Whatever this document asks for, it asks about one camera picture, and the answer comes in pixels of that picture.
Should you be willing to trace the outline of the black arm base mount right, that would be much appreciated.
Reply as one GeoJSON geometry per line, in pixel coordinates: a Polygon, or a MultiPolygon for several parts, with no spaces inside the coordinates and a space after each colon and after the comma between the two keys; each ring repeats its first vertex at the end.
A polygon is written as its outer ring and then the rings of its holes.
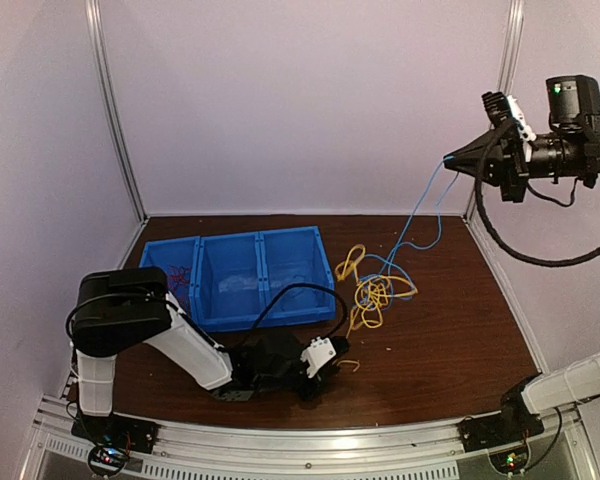
{"type": "Polygon", "coordinates": [[[457,428],[465,452],[520,443],[545,431],[542,421],[536,417],[519,424],[507,422],[501,414],[465,417],[457,428]]]}

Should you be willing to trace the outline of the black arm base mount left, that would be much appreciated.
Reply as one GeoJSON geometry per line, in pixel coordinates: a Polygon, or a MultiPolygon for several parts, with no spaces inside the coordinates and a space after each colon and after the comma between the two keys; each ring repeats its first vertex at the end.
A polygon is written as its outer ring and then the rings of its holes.
{"type": "Polygon", "coordinates": [[[71,434],[98,445],[123,451],[151,454],[158,434],[158,424],[126,416],[85,416],[76,419],[71,434]]]}

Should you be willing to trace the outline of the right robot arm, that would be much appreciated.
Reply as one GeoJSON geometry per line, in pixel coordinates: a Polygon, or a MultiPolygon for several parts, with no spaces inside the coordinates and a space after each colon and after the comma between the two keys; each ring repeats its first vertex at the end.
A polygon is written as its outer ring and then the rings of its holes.
{"type": "MultiPolygon", "coordinates": [[[[536,179],[571,178],[587,188],[600,180],[600,89],[587,75],[545,82],[549,130],[537,134],[517,100],[500,91],[482,95],[491,128],[443,159],[445,169],[473,179],[478,215],[491,239],[510,257],[537,267],[567,268],[600,257],[600,246],[561,260],[533,257],[508,245],[488,217],[483,185],[496,187],[504,202],[520,203],[536,179]]],[[[523,380],[505,393],[492,430],[510,442],[548,410],[600,398],[600,353],[550,374],[523,380]]]]}

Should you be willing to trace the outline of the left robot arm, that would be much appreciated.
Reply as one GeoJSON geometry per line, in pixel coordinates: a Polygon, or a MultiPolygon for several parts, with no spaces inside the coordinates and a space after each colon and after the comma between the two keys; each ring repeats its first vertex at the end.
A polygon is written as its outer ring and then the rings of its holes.
{"type": "Polygon", "coordinates": [[[160,351],[221,401],[249,401],[277,391],[312,400],[338,372],[337,363],[350,348],[347,338],[330,331],[303,343],[291,332],[274,332],[252,342],[266,317],[261,313],[245,337],[228,348],[194,323],[160,268],[86,275],[65,323],[86,429],[103,444],[123,436],[123,421],[113,414],[116,358],[139,344],[160,351]]]}

